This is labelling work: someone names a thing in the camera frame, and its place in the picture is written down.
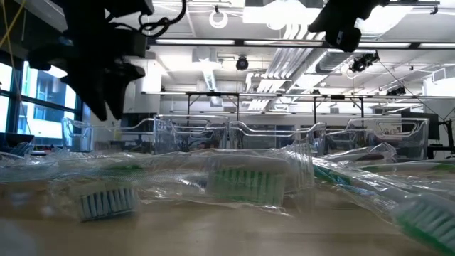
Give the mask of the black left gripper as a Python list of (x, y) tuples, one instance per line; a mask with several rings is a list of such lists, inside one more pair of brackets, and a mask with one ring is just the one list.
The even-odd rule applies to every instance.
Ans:
[(143, 68), (132, 65), (127, 56), (145, 56), (143, 35), (90, 35), (73, 37), (31, 50), (32, 68), (50, 70), (57, 62), (64, 66), (68, 85), (100, 120), (107, 120), (102, 88), (94, 80), (82, 77), (98, 75), (106, 82), (106, 103), (115, 119), (124, 112), (124, 98), (129, 83), (145, 76)]

